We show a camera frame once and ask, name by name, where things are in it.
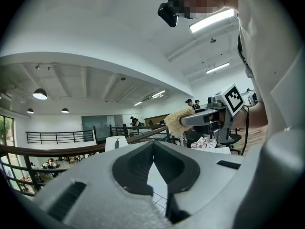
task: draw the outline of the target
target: camera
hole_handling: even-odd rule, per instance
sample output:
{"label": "camera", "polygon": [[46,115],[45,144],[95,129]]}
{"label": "camera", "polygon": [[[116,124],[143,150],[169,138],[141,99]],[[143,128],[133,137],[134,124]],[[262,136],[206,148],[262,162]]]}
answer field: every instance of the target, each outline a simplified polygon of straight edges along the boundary
{"label": "camera", "polygon": [[170,26],[175,27],[178,17],[181,15],[187,19],[193,19],[190,11],[184,7],[184,3],[179,0],[168,0],[162,3],[158,9],[158,15]]}
{"label": "camera", "polygon": [[178,15],[168,3],[162,3],[158,9],[158,15],[170,26],[175,27],[178,22]]}

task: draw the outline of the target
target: black pendant lamp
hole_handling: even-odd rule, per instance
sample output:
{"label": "black pendant lamp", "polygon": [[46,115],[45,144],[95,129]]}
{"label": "black pendant lamp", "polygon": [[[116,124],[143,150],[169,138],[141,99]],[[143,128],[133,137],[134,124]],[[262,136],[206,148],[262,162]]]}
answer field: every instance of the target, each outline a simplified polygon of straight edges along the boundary
{"label": "black pendant lamp", "polygon": [[34,113],[34,110],[33,110],[33,109],[31,109],[31,108],[29,108],[29,109],[27,110],[27,113],[29,113],[29,114],[33,114],[33,113]]}
{"label": "black pendant lamp", "polygon": [[33,96],[37,99],[41,99],[41,100],[46,100],[47,97],[47,93],[44,89],[42,88],[38,88],[34,93]]}
{"label": "black pendant lamp", "polygon": [[69,110],[67,108],[63,108],[61,112],[64,114],[67,114],[67,113],[69,113]]}

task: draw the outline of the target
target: black rubber pad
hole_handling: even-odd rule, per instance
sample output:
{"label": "black rubber pad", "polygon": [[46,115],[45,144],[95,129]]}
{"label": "black rubber pad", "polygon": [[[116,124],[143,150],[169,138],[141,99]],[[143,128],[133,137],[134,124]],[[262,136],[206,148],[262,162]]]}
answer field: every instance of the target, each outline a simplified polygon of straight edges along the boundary
{"label": "black rubber pad", "polygon": [[85,188],[86,184],[82,182],[71,184],[51,206],[48,214],[58,221],[63,221]]}
{"label": "black rubber pad", "polygon": [[220,166],[224,166],[224,167],[228,167],[228,168],[232,168],[235,170],[238,170],[241,164],[237,164],[237,163],[233,163],[233,162],[229,162],[229,161],[224,161],[224,160],[220,160],[217,163]]}

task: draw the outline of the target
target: white chair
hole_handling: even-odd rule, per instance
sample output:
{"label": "white chair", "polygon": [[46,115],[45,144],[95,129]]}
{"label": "white chair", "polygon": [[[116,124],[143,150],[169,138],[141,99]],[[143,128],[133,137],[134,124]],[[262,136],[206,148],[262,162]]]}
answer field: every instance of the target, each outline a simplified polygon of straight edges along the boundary
{"label": "white chair", "polygon": [[105,152],[114,150],[116,141],[119,141],[119,148],[128,145],[125,136],[123,136],[123,135],[110,136],[110,137],[106,138]]}

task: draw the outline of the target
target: wooden floor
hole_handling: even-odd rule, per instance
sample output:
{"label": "wooden floor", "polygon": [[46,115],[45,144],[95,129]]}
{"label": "wooden floor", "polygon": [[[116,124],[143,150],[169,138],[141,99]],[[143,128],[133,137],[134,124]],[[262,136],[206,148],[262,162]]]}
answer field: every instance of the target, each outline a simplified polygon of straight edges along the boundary
{"label": "wooden floor", "polygon": [[[255,144],[262,144],[265,141],[266,135],[267,135],[267,126],[255,128],[255,129],[249,129],[248,133],[248,141],[247,146],[244,151],[244,156],[247,155],[249,149],[255,145]],[[237,134],[242,136],[242,139],[240,139],[237,143],[234,144],[234,149],[242,150],[244,147],[244,138],[245,138],[245,129],[240,129],[240,131],[237,132]]]}

